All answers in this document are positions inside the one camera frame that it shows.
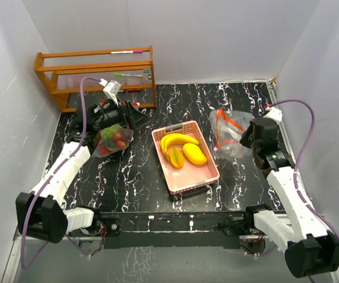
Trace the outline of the red strawberry bunch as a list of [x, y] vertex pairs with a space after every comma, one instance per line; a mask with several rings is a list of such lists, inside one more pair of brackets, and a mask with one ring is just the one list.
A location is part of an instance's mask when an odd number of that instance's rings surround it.
[[123, 136], [120, 133], [116, 133], [112, 139], [100, 140], [98, 149], [102, 156], [108, 156], [112, 153], [125, 149], [127, 143], [123, 140]]

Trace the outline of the clear zip bag orange zipper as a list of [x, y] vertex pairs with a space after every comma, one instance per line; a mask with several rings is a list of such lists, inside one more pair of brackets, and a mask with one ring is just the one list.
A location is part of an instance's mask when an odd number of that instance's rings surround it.
[[134, 131], [147, 119], [129, 101], [115, 105], [107, 99], [100, 107], [100, 117], [94, 122], [97, 144], [93, 156], [102, 158], [127, 149]]

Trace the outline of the green grape bunch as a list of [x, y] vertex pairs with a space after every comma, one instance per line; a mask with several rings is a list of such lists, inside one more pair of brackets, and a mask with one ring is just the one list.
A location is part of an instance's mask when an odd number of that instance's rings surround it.
[[112, 139], [113, 136], [119, 132], [121, 126], [119, 124], [114, 124], [110, 127], [104, 128], [100, 131], [100, 135], [104, 140]]

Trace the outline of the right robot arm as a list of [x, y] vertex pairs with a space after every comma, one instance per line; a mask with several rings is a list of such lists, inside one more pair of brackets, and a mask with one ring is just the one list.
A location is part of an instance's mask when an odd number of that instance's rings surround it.
[[289, 220], [283, 223], [268, 205], [247, 207], [244, 229], [262, 231], [284, 253], [286, 265], [296, 278], [334, 272], [339, 267], [339, 239], [308, 208], [294, 180], [294, 162], [278, 146], [278, 122], [261, 117], [250, 122], [241, 145], [252, 150], [256, 166], [276, 191]]

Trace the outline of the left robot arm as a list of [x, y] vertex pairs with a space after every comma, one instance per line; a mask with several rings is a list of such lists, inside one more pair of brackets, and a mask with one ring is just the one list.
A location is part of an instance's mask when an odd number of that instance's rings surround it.
[[103, 104], [80, 106], [76, 118], [52, 168], [30, 192], [21, 192], [15, 200], [21, 235], [59, 243], [66, 234], [78, 229], [89, 235], [98, 234], [103, 222], [94, 216], [95, 210], [87, 207], [63, 210], [64, 196], [97, 148], [101, 130], [120, 126], [135, 131], [150, 120], [130, 101], [115, 103], [109, 98]]

